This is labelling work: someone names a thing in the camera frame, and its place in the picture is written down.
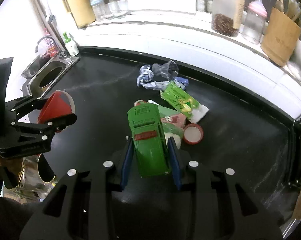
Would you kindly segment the chrome kitchen faucet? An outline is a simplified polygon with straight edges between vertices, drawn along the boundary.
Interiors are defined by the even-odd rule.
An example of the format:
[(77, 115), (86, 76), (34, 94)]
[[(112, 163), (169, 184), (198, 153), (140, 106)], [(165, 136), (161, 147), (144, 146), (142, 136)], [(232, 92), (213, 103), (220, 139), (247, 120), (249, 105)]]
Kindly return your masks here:
[(62, 58), (66, 56), (66, 52), (59, 46), (58, 42), (50, 35), (46, 35), (39, 39), (35, 47), (36, 53), (39, 51), (39, 47), (42, 47), (40, 45), (41, 42), (44, 42), (46, 46), (46, 51), (48, 52), (50, 58), (54, 58), (54, 57)]

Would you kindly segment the blue white wrapper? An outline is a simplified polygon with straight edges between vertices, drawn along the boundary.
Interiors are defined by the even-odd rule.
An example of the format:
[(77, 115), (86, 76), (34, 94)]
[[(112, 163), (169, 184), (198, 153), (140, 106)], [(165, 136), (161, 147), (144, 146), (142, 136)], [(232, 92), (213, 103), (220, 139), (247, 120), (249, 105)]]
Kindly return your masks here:
[(137, 87), (143, 87), (148, 90), (165, 90), (167, 86), (174, 82), (182, 90), (186, 90), (189, 85), (189, 80), (183, 77), (175, 77), (172, 80), (159, 81), (155, 79), (155, 75), (151, 70), (151, 66), (144, 64), (140, 67), (139, 75), (136, 79)]

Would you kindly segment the white green soap bottle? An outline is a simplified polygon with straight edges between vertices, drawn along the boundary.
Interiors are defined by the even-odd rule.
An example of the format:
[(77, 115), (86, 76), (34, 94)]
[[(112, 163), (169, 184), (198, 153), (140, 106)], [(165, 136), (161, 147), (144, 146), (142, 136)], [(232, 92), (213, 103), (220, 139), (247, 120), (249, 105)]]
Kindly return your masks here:
[(65, 47), (66, 47), (67, 51), (69, 52), (69, 54), (71, 56), (77, 56), (79, 54), (79, 50), (76, 45), (76, 42), (74, 42), (74, 40), (72, 40), (70, 37), (68, 37), (66, 32), (63, 33), (63, 37), (64, 37)]

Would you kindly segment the green toy car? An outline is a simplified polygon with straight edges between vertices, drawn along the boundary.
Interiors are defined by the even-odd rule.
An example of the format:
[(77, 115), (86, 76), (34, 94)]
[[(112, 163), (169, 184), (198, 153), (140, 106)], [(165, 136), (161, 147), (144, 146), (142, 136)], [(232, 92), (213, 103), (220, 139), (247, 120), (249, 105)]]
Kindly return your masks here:
[(141, 103), (127, 112), (141, 177), (169, 174), (168, 151), (158, 106)]

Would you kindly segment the red rimmed white lid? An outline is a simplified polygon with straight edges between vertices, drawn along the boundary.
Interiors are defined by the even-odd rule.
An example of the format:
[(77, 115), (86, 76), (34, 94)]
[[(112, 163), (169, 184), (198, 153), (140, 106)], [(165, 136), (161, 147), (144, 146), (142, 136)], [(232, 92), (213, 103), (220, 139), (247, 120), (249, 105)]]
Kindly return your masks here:
[(204, 137), (204, 131), (198, 124), (188, 124), (184, 128), (183, 140), (190, 145), (201, 142)]

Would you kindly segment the clear plastic cup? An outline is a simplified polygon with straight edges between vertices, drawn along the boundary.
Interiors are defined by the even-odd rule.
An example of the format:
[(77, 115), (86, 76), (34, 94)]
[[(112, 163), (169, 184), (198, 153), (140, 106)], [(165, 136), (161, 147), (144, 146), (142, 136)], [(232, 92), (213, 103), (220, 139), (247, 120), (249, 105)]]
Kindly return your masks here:
[(164, 64), (155, 63), (152, 65), (151, 70), (154, 75), (164, 77), (167, 80), (172, 80), (179, 74), (178, 65), (172, 60)]

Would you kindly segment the red labelled detergent bottle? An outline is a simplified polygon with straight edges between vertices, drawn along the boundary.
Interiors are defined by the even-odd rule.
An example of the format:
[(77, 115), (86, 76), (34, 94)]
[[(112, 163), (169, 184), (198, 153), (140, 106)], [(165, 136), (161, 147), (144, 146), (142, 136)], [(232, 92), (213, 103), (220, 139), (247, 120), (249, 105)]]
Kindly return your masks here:
[[(57, 47), (57, 44), (55, 42), (55, 40), (52, 38), (52, 35), (50, 34), (50, 32), (48, 31), (47, 28), (44, 29), (44, 35), (45, 36), (49, 36), (50, 38), (42, 38), (41, 41), (39, 41), (38, 43), (38, 49), (41, 51), (40, 55), (43, 56), (47, 56), (49, 55), (50, 58), (55, 57), (56, 55), (58, 55), (59, 53), (59, 49)], [(44, 53), (43, 49), (44, 46), (41, 45), (41, 42), (44, 42), (44, 44), (46, 45), (46, 52)]]

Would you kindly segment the steel mixing bowl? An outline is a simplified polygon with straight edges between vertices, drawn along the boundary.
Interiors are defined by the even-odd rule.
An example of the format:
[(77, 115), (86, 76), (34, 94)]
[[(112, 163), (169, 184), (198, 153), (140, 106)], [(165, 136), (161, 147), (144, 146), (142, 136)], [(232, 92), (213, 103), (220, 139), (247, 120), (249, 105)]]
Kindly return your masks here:
[(37, 72), (51, 59), (47, 54), (45, 56), (38, 55), (22, 72), (21, 76), (31, 79)]

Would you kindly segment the green SpongeBob snack bag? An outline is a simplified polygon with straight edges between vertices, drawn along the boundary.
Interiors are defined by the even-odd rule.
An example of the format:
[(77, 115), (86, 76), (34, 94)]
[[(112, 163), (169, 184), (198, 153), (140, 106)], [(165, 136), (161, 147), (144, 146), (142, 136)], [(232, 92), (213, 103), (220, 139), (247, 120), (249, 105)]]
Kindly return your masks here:
[(165, 133), (171, 133), (178, 135), (180, 139), (183, 138), (184, 134), (184, 127), (186, 126), (186, 116), (181, 114), (180, 112), (163, 107), (151, 100), (143, 101), (143, 100), (137, 100), (134, 103), (134, 106), (138, 106), (145, 103), (151, 103), (153, 105), (156, 105), (159, 110), (163, 130)]

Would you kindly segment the clear plastic water bottle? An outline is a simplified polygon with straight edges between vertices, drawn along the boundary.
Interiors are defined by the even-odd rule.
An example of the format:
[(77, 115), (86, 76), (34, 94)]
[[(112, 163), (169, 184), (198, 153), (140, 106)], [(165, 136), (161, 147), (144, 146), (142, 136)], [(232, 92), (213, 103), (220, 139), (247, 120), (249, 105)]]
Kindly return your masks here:
[(104, 1), (103, 0), (90, 0), (90, 5), (95, 14), (97, 21), (100, 21), (104, 18)]

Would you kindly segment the steel sink with hole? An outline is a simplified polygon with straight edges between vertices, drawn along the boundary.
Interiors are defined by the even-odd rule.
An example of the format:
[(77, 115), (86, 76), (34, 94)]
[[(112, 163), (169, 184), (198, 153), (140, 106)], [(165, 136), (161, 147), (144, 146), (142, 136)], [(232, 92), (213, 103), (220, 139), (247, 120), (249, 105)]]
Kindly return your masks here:
[(55, 84), (80, 60), (77, 56), (55, 56), (31, 78), (26, 85), (29, 95), (43, 98)]

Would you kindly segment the yellow plastic pitcher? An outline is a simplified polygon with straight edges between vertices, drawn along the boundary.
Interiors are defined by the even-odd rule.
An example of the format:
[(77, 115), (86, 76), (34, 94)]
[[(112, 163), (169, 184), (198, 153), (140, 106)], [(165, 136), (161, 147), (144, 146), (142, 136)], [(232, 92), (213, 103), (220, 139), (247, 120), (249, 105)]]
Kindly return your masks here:
[(63, 0), (67, 12), (71, 13), (78, 28), (95, 22), (95, 14), (90, 0)]

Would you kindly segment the glass jar with beans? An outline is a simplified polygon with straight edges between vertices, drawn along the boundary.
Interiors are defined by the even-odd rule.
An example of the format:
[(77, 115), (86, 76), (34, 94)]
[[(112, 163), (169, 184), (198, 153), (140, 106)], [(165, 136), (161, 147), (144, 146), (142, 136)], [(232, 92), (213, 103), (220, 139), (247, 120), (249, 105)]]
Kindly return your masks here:
[(228, 37), (237, 37), (244, 5), (245, 0), (213, 0), (212, 29)]

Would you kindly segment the wooden utensil holder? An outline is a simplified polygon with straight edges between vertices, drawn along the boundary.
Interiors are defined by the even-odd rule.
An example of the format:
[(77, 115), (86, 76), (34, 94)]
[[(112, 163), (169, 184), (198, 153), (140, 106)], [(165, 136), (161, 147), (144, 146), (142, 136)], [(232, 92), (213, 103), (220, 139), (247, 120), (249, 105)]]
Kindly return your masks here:
[(261, 49), (272, 62), (284, 67), (289, 61), (300, 35), (301, 28), (291, 18), (273, 7), (261, 42)]

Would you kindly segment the baby bottle pink cap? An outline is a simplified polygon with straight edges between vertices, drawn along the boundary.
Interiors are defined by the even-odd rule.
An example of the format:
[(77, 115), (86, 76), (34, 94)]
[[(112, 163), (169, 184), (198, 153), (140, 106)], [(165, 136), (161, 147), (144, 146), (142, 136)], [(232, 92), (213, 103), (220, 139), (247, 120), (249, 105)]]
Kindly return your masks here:
[(265, 25), (268, 13), (263, 0), (254, 0), (247, 7), (247, 14), (242, 31), (243, 37), (251, 43), (258, 44)]

